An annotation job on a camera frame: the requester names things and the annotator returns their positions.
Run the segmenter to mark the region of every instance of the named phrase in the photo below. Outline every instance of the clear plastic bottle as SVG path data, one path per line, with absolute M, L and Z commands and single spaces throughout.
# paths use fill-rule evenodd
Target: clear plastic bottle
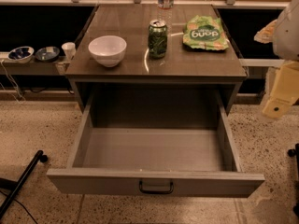
M 158 0 L 158 19 L 164 20 L 168 28 L 168 34 L 172 32 L 172 9 L 175 0 Z

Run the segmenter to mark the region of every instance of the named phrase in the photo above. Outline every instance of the white cup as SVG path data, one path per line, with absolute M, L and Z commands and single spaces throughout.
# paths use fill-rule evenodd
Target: white cup
M 64 50 L 64 54 L 68 61 L 71 61 L 76 53 L 76 45 L 73 42 L 66 42 L 62 45 L 62 49 Z

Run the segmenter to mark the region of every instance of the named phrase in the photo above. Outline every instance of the can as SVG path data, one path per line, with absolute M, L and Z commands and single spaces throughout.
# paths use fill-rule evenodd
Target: can
M 149 56 L 163 58 L 167 50 L 167 26 L 163 20 L 152 20 L 149 23 L 148 39 Z

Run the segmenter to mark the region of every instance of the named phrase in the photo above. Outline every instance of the terrazzo floor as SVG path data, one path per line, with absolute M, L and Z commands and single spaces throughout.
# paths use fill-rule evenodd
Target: terrazzo floor
M 259 113 L 258 105 L 234 105 L 229 116 L 243 170 L 265 176 L 247 199 L 62 194 L 46 172 L 66 166 L 81 118 L 74 102 L 0 101 L 0 177 L 17 180 L 39 149 L 48 155 L 17 196 L 39 224 L 298 223 L 296 160 L 287 151 L 299 142 L 299 106 L 275 122 Z M 0 222 L 34 223 L 16 202 Z

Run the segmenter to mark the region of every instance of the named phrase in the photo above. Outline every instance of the bowl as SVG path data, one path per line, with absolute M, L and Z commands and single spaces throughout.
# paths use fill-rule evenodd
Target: bowl
M 88 46 L 92 57 L 105 67 L 113 67 L 120 63 L 126 48 L 125 40 L 115 35 L 97 37 Z
M 60 50 L 56 47 L 46 47 L 36 52 L 36 58 L 43 63 L 51 63 L 57 60 Z
M 18 63 L 29 63 L 35 50 L 31 47 L 19 47 L 13 49 L 9 54 L 8 58 L 13 62 Z

